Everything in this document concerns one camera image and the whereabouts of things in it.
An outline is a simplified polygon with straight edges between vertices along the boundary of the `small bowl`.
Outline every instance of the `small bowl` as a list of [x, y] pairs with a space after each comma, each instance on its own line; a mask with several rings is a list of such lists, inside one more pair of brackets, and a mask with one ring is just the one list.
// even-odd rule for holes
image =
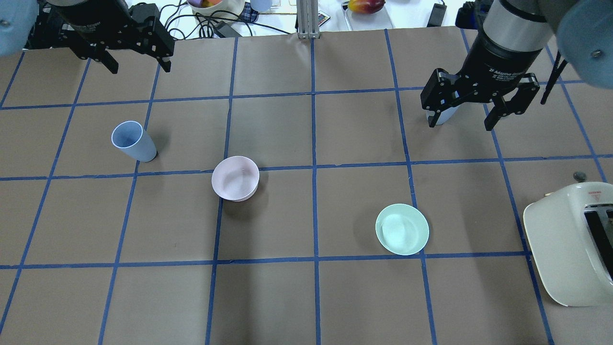
[[217, 195], [229, 201], [244, 201], [257, 190], [260, 171], [247, 157], [233, 156], [221, 161], [211, 176]]
[[412, 255], [425, 247], [430, 227], [415, 207], [393, 204], [379, 213], [375, 232], [385, 249], [398, 255]]

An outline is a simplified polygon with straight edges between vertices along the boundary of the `metal bracket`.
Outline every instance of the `metal bracket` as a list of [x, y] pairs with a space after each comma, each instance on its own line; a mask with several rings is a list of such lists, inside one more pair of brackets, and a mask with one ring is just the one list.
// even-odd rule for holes
[[298, 38], [319, 38], [319, 7], [317, 0], [297, 0]]

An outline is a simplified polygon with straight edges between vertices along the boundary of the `red apple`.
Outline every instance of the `red apple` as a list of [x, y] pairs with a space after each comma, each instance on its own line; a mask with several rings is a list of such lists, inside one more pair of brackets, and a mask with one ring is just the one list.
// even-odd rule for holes
[[349, 0], [349, 9], [355, 13], [373, 14], [379, 12], [385, 0]]

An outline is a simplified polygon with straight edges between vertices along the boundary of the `cup rim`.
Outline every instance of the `cup rim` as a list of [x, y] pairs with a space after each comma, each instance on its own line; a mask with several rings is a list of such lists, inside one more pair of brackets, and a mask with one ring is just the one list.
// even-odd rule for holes
[[[115, 136], [115, 131], [116, 131], [116, 130], [117, 130], [119, 127], [121, 127], [121, 126], [123, 126], [123, 125], [125, 125], [126, 123], [129, 123], [129, 122], [134, 122], [134, 123], [138, 124], [138, 126], [139, 126], [139, 128], [140, 128], [140, 136], [139, 136], [139, 138], [138, 138], [138, 139], [136, 139], [136, 141], [134, 141], [134, 143], [133, 143], [132, 145], [129, 145], [129, 146], [119, 146], [119, 145], [117, 145], [117, 144], [115, 143], [115, 141], [113, 140], [113, 137]], [[130, 147], [132, 147], [132, 146], [134, 146], [134, 145], [138, 144], [138, 142], [139, 142], [139, 141], [140, 141], [140, 140], [143, 138], [143, 133], [144, 133], [144, 132], [145, 132], [145, 129], [143, 128], [143, 125], [141, 125], [141, 124], [140, 124], [140, 122], [138, 122], [138, 121], [134, 121], [134, 120], [124, 121], [124, 122], [120, 123], [119, 125], [117, 125], [117, 127], [115, 127], [115, 129], [114, 129], [114, 130], [113, 130], [113, 132], [111, 133], [111, 143], [113, 144], [113, 146], [115, 146], [115, 147], [116, 147], [116, 148], [118, 148], [118, 149], [129, 149]]]

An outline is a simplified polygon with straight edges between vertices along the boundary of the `light green plate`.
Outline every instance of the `light green plate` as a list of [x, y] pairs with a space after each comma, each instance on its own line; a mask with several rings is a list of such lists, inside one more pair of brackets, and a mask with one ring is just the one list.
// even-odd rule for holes
[[412, 255], [428, 242], [430, 227], [424, 215], [407, 204], [393, 204], [379, 213], [375, 223], [379, 242], [390, 252]]

